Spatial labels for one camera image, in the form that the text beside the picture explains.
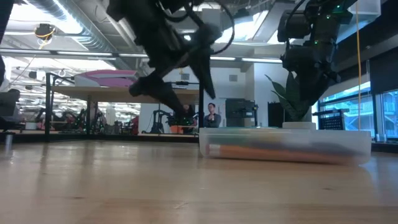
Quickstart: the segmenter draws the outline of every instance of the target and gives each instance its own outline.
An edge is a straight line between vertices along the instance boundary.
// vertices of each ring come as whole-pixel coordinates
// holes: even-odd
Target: man
[[[214,103],[209,103],[209,105],[207,105],[207,107],[208,107],[210,113],[209,113],[209,115],[205,116],[204,127],[205,128],[218,128],[221,123],[221,116],[216,114],[216,112],[215,112],[216,105]]]

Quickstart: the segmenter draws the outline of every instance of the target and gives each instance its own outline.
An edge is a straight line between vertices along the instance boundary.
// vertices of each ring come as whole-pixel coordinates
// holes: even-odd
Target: desk
[[[160,137],[184,137],[184,138],[198,138],[199,136],[196,134],[138,134],[139,136],[160,136]]]
[[[198,159],[182,143],[14,146],[0,160],[4,224],[398,223],[397,155],[350,167]]]
[[[56,93],[67,95],[71,98],[91,100],[95,102],[110,103],[159,103],[150,96],[132,97],[128,88],[121,87],[81,87],[81,86],[53,86]],[[199,90],[174,90],[183,104],[199,103]]]
[[[16,134],[44,134],[44,130],[8,130],[8,132]],[[59,134],[59,131],[50,131],[50,134]]]

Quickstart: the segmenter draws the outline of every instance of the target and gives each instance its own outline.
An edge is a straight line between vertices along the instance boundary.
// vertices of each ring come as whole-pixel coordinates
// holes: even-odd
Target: pink object
[[[129,87],[138,79],[132,70],[97,70],[75,75],[75,86]]]

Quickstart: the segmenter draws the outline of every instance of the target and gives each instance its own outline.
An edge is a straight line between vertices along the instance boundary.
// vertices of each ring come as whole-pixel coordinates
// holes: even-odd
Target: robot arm
[[[210,74],[210,46],[222,33],[212,24],[204,23],[193,11],[204,0],[113,0],[107,13],[116,21],[125,18],[136,35],[135,43],[141,45],[149,57],[148,66],[155,70],[147,77],[141,77],[130,86],[132,96],[149,95],[167,105],[177,114],[183,113],[183,107],[172,86],[163,81],[163,77],[175,68],[190,66],[195,76],[204,84],[206,92],[215,98],[213,81]],[[221,4],[232,18],[228,9]],[[171,13],[184,7],[183,17],[171,17]],[[198,26],[191,41],[185,40],[167,22],[182,22],[190,17]]]
[[[340,25],[349,24],[353,15],[348,11],[357,0],[310,0],[305,10],[285,11],[278,27],[278,41],[286,42],[286,52],[282,56],[283,67],[297,74],[301,100],[311,105],[333,83],[340,82],[334,56],[337,51],[337,37]],[[289,39],[310,40],[302,46],[290,46]]]

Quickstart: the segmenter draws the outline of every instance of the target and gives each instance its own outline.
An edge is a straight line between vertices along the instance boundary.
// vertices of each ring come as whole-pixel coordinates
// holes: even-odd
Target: plastic bin
[[[363,164],[371,157],[371,133],[272,128],[201,128],[204,157]]]

